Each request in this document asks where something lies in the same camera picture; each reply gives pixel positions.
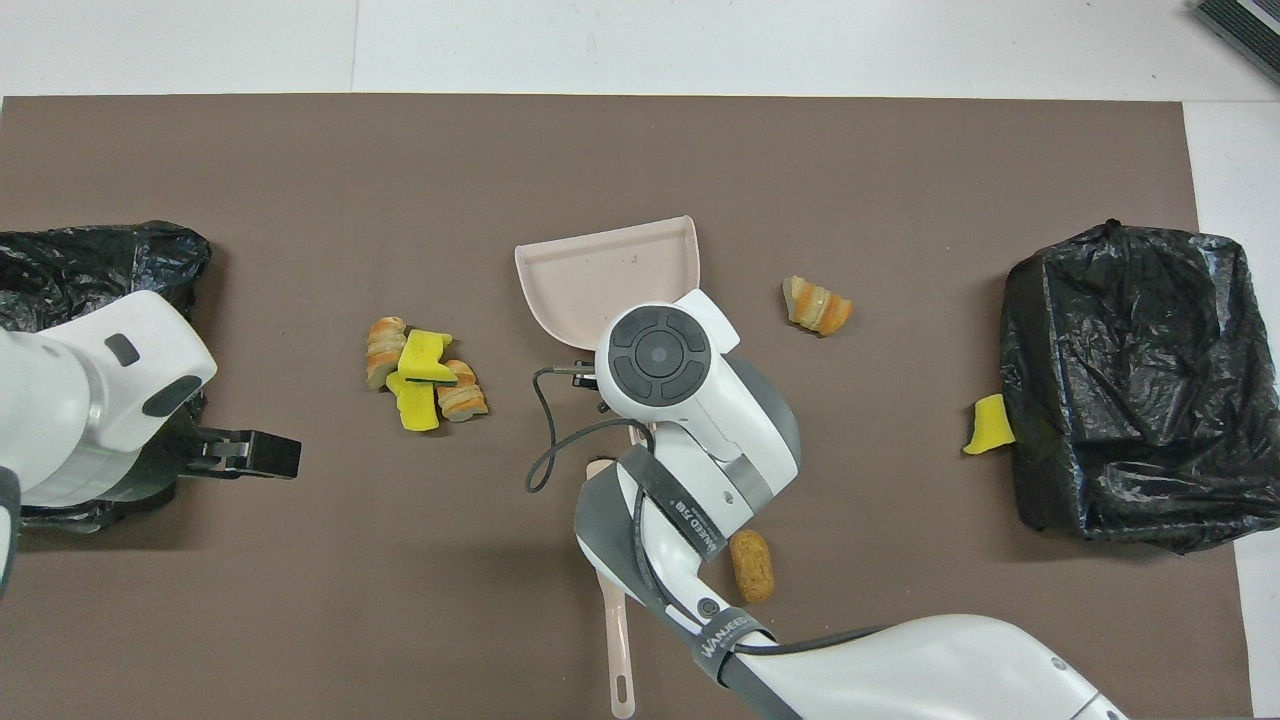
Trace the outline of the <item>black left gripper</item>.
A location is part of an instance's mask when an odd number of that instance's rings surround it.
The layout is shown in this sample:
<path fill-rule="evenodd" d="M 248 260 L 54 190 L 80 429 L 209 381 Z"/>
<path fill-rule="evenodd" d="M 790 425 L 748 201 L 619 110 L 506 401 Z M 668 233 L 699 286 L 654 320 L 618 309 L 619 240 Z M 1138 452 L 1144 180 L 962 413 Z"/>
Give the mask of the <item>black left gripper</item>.
<path fill-rule="evenodd" d="M 294 479 L 302 443 L 265 430 L 197 429 L 197 454 L 188 477 L 233 480 L 242 477 Z"/>

